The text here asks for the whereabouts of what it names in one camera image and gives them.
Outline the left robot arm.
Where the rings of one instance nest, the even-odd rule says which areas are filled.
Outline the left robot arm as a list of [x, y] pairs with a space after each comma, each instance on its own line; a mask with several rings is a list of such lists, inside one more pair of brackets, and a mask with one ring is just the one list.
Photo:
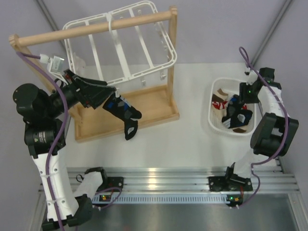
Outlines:
[[18, 114], [25, 123], [24, 141], [36, 164], [47, 202], [47, 217], [42, 229], [52, 231], [64, 226], [76, 227], [92, 217], [92, 199], [97, 191], [109, 185], [102, 167], [87, 169], [76, 191], [72, 191], [65, 164], [65, 120], [68, 110], [80, 103], [86, 108], [97, 108], [114, 92], [106, 82], [80, 77], [66, 70], [65, 86], [47, 94], [34, 84], [23, 84], [13, 93]]

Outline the white plastic clip hanger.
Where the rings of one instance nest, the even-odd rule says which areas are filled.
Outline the white plastic clip hanger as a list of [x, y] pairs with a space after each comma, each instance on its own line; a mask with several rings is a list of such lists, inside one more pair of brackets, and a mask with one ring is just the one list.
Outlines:
[[131, 81], [173, 67], [177, 53], [164, 27], [154, 22], [107, 32], [65, 39], [70, 69], [75, 72], [73, 53], [86, 62], [82, 77], [106, 81], [109, 85]]

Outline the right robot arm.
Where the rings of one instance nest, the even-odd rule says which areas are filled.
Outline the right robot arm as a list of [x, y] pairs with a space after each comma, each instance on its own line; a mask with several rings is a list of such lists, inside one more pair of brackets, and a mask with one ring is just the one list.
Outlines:
[[290, 118], [283, 105], [282, 87], [275, 82], [274, 72], [273, 68], [263, 67], [250, 73], [249, 80], [240, 83], [239, 94], [229, 101], [227, 115], [222, 119], [227, 128], [247, 125], [253, 113], [242, 108], [246, 104], [258, 104], [262, 115], [251, 136], [251, 149], [226, 169], [224, 184], [230, 191], [252, 191], [250, 178], [257, 165], [253, 155], [269, 159], [284, 156], [298, 129], [298, 120]]

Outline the white sock with red trim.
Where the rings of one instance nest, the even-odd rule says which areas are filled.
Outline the white sock with red trim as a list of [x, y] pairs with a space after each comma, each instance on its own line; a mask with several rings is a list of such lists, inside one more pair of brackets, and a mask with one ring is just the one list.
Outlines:
[[73, 63], [75, 73], [80, 76], [84, 75], [86, 71], [86, 62], [82, 58], [77, 56], [75, 52], [73, 53]]

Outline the black blue sports sock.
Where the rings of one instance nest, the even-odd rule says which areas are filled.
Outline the black blue sports sock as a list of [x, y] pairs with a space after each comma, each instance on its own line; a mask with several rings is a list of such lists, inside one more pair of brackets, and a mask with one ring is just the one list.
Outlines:
[[142, 113], [117, 91], [106, 100], [103, 109], [124, 122], [124, 134], [127, 141], [136, 135]]

